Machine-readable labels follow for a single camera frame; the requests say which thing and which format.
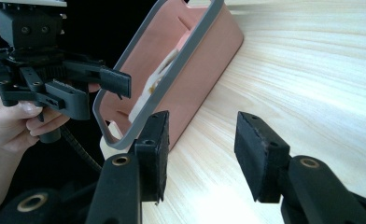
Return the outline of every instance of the wooden table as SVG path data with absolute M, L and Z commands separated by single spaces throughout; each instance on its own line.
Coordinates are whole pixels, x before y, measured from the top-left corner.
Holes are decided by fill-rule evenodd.
M 253 201 L 235 158 L 238 111 L 366 197 L 366 1 L 225 4 L 244 43 L 172 149 L 165 200 L 143 204 L 144 223 L 283 223 L 280 204 Z

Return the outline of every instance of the black mount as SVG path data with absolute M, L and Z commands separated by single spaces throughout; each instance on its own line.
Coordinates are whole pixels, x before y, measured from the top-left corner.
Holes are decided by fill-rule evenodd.
M 366 199 L 346 189 L 316 158 L 289 145 L 262 119 L 238 113 L 234 151 L 255 201 L 279 203 L 288 224 L 366 224 Z

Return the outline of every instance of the pink box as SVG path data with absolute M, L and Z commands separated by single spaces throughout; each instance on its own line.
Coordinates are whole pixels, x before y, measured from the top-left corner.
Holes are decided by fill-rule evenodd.
M 183 0 L 158 1 L 114 67 L 132 77 L 131 98 L 100 90 L 95 99 L 93 112 L 106 143 L 115 149 L 129 147 L 151 114 L 168 110 L 172 149 L 243 40 L 222 0 L 206 7 L 191 7 Z M 173 60 L 144 97 L 148 79 L 171 52 Z M 130 121 L 140 98 L 146 101 L 141 109 L 135 108 L 137 115 Z

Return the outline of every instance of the finger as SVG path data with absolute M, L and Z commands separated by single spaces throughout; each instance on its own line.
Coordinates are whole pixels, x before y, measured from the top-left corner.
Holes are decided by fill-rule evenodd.
M 101 89 L 101 86 L 98 83 L 90 83 L 90 84 L 88 84 L 88 91 L 89 92 L 99 91 L 99 89 Z
M 19 102 L 14 106 L 4 106 L 0 98 L 0 120 L 4 123 L 9 123 L 11 120 L 16 119 L 33 118 L 40 114 L 41 111 L 41 107 L 37 107 L 30 102 Z
M 69 117 L 65 115 L 60 115 L 57 118 L 50 120 L 49 122 L 44 122 L 43 125 L 30 130 L 31 136 L 39 136 L 43 133 L 49 133 L 62 125 L 64 125 L 69 120 Z
M 33 129 L 41 127 L 44 124 L 58 118 L 59 116 L 61 116 L 60 112 L 58 112 L 56 110 L 53 110 L 49 107 L 46 107 L 46 108 L 43 109 L 43 118 L 44 118 L 44 120 L 41 121 L 39 118 L 28 119 L 26 121 L 26 128 L 31 131 Z

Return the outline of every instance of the gray plastic frame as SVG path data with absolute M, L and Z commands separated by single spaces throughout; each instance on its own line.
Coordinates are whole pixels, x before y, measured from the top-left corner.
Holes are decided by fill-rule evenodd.
M 146 31 L 148 28 L 148 25 L 150 24 L 151 20 L 154 18 L 154 16 L 157 14 L 158 10 L 162 7 L 162 5 L 167 0 L 159 0 L 156 2 L 156 4 L 153 6 L 151 11 L 146 16 L 143 23 L 138 28 L 136 34 L 134 35 L 133 39 L 131 40 L 130 44 L 126 48 L 126 50 L 121 55 L 120 59 L 114 66 L 115 70 L 120 70 L 124 63 L 126 62 L 127 58 L 129 57 L 131 51 L 133 50 L 136 43 L 141 38 L 142 34 Z M 148 101 L 145 103 L 141 111 L 139 112 L 138 116 L 134 120 L 133 124 L 127 131 L 127 133 L 119 140 L 116 141 L 116 138 L 111 134 L 109 131 L 106 122 L 102 118 L 100 114 L 100 105 L 102 102 L 102 98 L 105 96 L 106 91 L 105 90 L 99 90 L 98 94 L 96 95 L 92 111 L 93 114 L 98 121 L 99 127 L 102 131 L 102 134 L 104 136 L 105 142 L 109 147 L 113 147 L 117 150 L 123 150 L 130 146 L 134 139 L 140 134 L 142 131 L 146 120 L 148 117 L 154 112 L 154 110 L 157 108 L 158 104 L 162 100 L 162 97 L 167 93 L 169 90 L 169 87 L 172 85 L 172 83 L 177 78 L 180 71 L 185 66 L 186 62 L 189 60 L 190 56 L 194 53 L 197 46 L 201 43 L 202 39 L 204 38 L 204 35 L 208 31 L 208 29 L 211 27 L 213 21 L 218 16 L 219 12 L 221 11 L 223 7 L 224 1 L 223 0 L 212 0 L 209 7 L 205 11 L 204 15 L 199 20 L 198 24 L 194 28 L 193 32 L 187 39 L 186 43 L 183 45 L 183 48 L 178 53 L 174 61 L 171 63 L 170 68 L 166 71 L 165 76 L 158 84 L 155 91 L 150 95 L 148 98 Z

